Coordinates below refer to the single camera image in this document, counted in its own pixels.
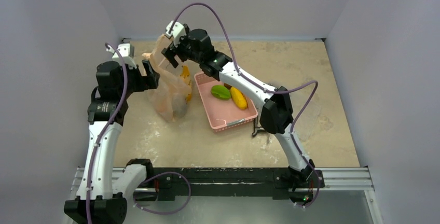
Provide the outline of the translucent orange plastic bag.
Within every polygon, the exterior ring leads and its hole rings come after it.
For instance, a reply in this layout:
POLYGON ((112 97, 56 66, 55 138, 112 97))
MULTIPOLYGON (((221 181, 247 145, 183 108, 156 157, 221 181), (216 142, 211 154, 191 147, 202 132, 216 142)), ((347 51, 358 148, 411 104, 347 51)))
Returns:
POLYGON ((173 44, 172 39, 160 35, 151 53, 142 53, 142 57, 149 60, 154 70, 160 74, 159 86, 157 89, 147 91, 148 99, 154 110, 165 121, 171 122, 182 118, 188 109, 185 97, 189 93, 189 86, 180 78, 182 63, 177 68, 162 55, 163 48, 173 44))

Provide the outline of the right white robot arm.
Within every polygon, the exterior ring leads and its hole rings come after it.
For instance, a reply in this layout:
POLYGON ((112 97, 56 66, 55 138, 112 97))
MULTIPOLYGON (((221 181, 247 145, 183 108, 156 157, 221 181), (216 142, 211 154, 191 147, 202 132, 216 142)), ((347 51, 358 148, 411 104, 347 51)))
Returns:
POLYGON ((203 29, 182 30, 179 34, 166 33, 165 36, 171 43, 161 53, 173 67, 178 65, 177 58, 183 62, 191 60, 199 64, 207 76, 243 93, 257 108, 260 126, 279 141, 293 183, 304 186, 311 181, 314 165, 295 132, 297 118, 293 116, 290 93, 285 87, 275 88, 247 73, 233 58, 217 51, 203 29))

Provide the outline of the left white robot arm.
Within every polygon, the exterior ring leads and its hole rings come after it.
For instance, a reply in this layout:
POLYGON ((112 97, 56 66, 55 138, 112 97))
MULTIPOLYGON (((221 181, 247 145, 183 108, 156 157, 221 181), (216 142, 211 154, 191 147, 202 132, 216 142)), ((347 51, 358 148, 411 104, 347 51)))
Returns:
POLYGON ((74 199, 65 201, 64 213, 75 223, 123 223, 128 199, 137 186, 149 187, 155 180, 149 159, 132 159, 118 179, 113 178, 116 145, 121 134, 128 97, 158 87, 160 75, 150 61, 141 68, 116 61, 97 66, 98 85, 88 107, 89 148, 86 165, 74 199))

